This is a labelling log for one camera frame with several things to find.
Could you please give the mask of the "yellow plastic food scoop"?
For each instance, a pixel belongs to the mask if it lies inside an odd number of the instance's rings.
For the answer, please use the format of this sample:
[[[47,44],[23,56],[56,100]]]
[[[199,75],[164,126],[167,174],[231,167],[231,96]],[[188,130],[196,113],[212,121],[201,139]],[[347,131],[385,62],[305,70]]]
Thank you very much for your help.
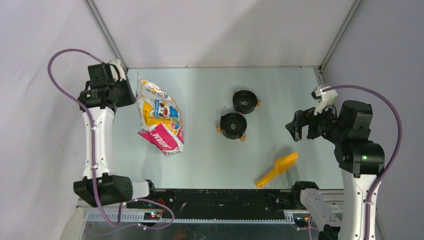
[[[255,186],[260,189],[266,184],[271,182],[276,176],[286,172],[291,168],[298,160],[298,153],[293,152],[287,156],[281,157],[274,162],[274,167],[266,173],[262,178],[260,178]]]

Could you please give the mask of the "cat food bag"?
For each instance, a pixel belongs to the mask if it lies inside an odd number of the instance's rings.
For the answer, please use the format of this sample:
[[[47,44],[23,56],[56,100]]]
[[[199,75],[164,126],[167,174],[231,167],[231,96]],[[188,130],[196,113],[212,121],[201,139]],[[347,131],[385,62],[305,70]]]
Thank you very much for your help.
[[[141,118],[138,134],[166,156],[181,153],[184,127],[176,101],[152,81],[141,78],[137,82],[136,104]]]

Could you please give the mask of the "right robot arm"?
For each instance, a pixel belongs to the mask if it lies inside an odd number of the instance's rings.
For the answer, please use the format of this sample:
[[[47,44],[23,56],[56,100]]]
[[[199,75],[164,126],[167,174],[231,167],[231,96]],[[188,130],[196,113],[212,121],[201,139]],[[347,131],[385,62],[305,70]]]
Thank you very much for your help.
[[[356,101],[343,102],[339,115],[331,108],[315,114],[315,108],[298,110],[286,129],[294,141],[302,139],[302,128],[308,127],[307,138],[322,137],[334,144],[334,155],[343,182],[343,217],[338,220],[318,199],[316,189],[300,189],[291,194],[291,204],[309,210],[320,230],[320,240],[374,240],[376,200],[379,188],[373,182],[385,165],[383,148],[369,140],[373,118],[371,105]]]

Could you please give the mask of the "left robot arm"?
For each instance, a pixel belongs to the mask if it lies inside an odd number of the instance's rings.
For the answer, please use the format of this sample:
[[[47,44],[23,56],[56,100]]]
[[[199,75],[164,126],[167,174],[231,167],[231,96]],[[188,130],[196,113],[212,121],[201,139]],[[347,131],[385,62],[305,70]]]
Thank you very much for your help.
[[[116,172],[113,160],[113,122],[120,107],[133,105],[136,98],[119,59],[88,66],[89,80],[77,98],[85,124],[86,160],[82,180],[73,191],[96,208],[137,199],[153,208],[158,194],[151,180],[132,183]]]

